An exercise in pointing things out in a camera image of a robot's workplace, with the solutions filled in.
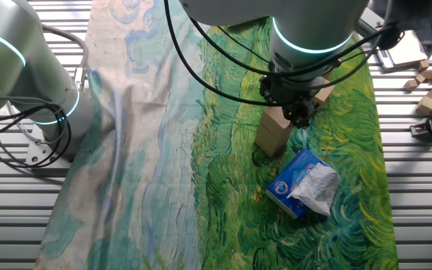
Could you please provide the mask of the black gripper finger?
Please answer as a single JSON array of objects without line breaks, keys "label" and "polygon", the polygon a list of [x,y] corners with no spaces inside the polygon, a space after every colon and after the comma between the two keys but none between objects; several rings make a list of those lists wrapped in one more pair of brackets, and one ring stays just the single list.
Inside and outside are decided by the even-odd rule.
[{"label": "black gripper finger", "polygon": [[282,106],[283,116],[295,128],[306,129],[310,126],[310,120],[317,113],[317,107],[317,103],[312,100],[297,100],[295,103]]},{"label": "black gripper finger", "polygon": [[272,79],[268,76],[263,76],[259,80],[259,94],[269,104],[274,104],[275,101],[271,97]]}]

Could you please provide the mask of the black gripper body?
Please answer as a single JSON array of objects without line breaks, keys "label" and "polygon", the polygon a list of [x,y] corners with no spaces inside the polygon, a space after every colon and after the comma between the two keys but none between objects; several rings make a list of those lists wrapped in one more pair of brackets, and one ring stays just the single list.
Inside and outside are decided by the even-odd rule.
[{"label": "black gripper body", "polygon": [[271,78],[271,97],[274,104],[290,105],[303,99],[310,100],[326,83],[322,76],[304,81],[286,77],[264,76]]}]

